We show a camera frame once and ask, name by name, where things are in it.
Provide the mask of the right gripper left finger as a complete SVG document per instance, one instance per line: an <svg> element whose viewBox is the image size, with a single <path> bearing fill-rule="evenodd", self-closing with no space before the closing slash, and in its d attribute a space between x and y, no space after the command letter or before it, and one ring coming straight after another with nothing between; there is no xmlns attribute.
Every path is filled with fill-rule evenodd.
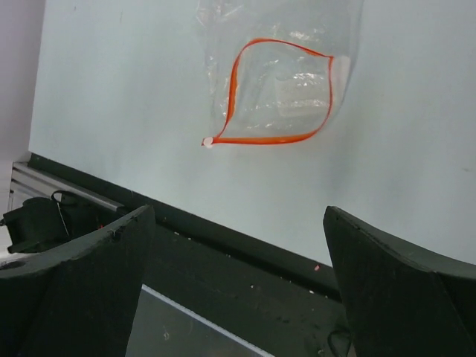
<svg viewBox="0 0 476 357"><path fill-rule="evenodd" d="M2 356L124 356L155 214L142 206L106 227L1 265Z"/></svg>

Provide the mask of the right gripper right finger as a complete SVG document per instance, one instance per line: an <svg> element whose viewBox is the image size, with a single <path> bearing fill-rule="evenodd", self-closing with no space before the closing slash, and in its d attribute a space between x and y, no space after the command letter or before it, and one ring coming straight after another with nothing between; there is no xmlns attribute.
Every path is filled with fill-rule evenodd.
<svg viewBox="0 0 476 357"><path fill-rule="evenodd" d="M475 355L475 265L337 207L323 225L357 356Z"/></svg>

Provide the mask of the clear orange zip bag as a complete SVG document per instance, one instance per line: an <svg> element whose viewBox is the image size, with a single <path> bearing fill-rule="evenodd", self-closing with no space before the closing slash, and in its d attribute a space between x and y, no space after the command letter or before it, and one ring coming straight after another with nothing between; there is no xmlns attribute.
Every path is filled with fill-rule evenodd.
<svg viewBox="0 0 476 357"><path fill-rule="evenodd" d="M339 110L358 52L361 1L200 1L196 21L218 144L293 144Z"/></svg>

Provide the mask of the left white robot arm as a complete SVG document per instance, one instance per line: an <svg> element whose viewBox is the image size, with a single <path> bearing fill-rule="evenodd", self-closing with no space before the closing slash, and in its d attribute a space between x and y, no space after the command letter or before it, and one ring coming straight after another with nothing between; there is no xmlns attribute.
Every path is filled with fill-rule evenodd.
<svg viewBox="0 0 476 357"><path fill-rule="evenodd" d="M96 245L100 230L114 220L111 210L67 190L28 199L1 219L12 239L7 252L18 257L2 261L1 270L24 266L32 254L45 253L48 260L53 254L61 260L75 257Z"/></svg>

